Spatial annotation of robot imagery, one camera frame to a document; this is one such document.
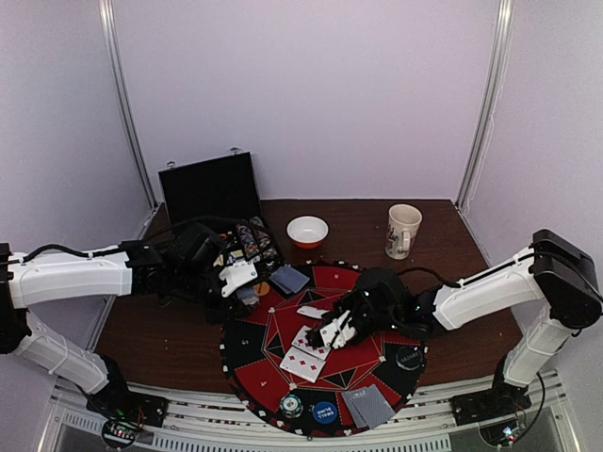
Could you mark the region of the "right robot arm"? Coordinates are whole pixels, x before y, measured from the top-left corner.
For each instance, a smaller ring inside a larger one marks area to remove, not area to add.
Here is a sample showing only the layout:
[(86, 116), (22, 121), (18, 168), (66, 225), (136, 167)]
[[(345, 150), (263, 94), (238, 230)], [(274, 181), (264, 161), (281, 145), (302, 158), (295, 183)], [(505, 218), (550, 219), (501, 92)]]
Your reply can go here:
[(351, 291), (306, 334), (315, 347), (342, 348), (377, 331), (397, 331), (425, 341), (477, 318), (540, 300), (541, 313), (497, 366), (493, 387), (483, 395), (489, 414), (500, 416), (527, 391), (544, 364), (566, 340), (602, 316), (602, 296), (590, 255), (550, 230), (503, 263), (456, 282), (414, 294), (390, 269), (361, 272)]

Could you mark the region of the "blue backed card deck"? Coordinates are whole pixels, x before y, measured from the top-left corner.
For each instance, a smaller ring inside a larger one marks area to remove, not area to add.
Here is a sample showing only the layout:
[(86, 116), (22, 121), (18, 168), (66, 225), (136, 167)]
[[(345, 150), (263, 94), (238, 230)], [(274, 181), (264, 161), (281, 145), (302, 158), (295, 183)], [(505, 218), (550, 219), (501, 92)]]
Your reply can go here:
[(255, 309), (260, 297), (253, 287), (240, 287), (236, 290), (236, 297), (248, 309)]

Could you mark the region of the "blue small blind button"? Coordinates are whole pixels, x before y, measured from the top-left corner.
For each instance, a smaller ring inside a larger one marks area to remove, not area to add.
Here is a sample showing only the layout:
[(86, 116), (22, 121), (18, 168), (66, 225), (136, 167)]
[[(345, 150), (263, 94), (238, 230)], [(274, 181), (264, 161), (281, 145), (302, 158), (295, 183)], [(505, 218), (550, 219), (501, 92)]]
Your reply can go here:
[(330, 425), (338, 418), (338, 410), (334, 403), (320, 401), (312, 410), (314, 420), (321, 425)]

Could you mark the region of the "stack of poker chips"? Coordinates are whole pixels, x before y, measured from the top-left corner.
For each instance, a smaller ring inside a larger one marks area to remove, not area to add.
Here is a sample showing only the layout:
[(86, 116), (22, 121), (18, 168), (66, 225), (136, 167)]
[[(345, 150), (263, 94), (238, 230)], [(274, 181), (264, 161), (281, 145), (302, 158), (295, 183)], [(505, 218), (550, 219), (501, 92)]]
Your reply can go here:
[(285, 395), (280, 403), (279, 409), (282, 416), (288, 419), (295, 419), (302, 415), (303, 405), (301, 399), (294, 394)]

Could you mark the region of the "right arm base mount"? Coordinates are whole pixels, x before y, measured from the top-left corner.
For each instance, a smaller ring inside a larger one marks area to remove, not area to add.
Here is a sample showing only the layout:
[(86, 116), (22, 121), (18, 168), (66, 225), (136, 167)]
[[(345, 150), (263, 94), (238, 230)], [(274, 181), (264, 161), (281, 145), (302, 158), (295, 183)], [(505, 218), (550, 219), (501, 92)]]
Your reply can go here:
[(527, 422), (528, 395), (496, 392), (493, 389), (457, 395), (450, 400), (457, 426), (480, 424), (480, 437), (493, 447), (509, 447), (522, 433)]

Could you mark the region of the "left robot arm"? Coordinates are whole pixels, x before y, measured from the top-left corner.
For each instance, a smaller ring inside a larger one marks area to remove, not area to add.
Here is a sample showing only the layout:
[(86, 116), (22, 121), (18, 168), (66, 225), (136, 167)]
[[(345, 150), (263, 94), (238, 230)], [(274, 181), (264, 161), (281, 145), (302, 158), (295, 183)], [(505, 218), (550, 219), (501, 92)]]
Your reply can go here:
[(101, 250), (49, 244), (30, 253), (1, 246), (1, 351), (78, 386), (116, 418), (136, 408), (117, 363), (73, 344), (31, 312), (47, 301), (93, 296), (184, 296), (226, 300), (258, 277), (254, 262), (229, 261), (227, 242), (200, 223), (172, 241), (129, 240)]

